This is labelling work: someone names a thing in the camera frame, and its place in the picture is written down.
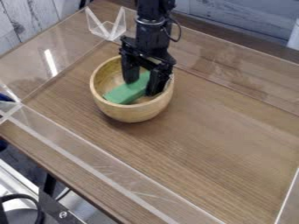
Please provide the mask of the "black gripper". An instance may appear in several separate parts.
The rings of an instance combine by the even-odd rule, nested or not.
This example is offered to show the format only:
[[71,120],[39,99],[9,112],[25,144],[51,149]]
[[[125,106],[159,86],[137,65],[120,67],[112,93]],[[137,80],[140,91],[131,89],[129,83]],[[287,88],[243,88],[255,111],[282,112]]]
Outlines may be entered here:
[[157,21],[137,18],[135,21],[135,37],[120,38],[123,78],[125,84],[137,81],[140,67],[144,67],[149,70],[145,95],[155,96],[164,91],[176,63],[168,53],[173,21],[169,18]]

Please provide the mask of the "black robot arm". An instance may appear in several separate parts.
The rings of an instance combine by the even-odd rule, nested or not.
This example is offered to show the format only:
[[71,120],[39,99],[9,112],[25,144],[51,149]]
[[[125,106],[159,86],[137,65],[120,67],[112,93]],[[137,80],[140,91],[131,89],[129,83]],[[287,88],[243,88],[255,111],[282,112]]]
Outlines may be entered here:
[[125,84],[139,79],[140,68],[149,71],[145,95],[153,96],[164,91],[173,72],[176,60],[168,53],[172,41],[171,11],[175,0],[135,0],[135,37],[121,36],[121,71]]

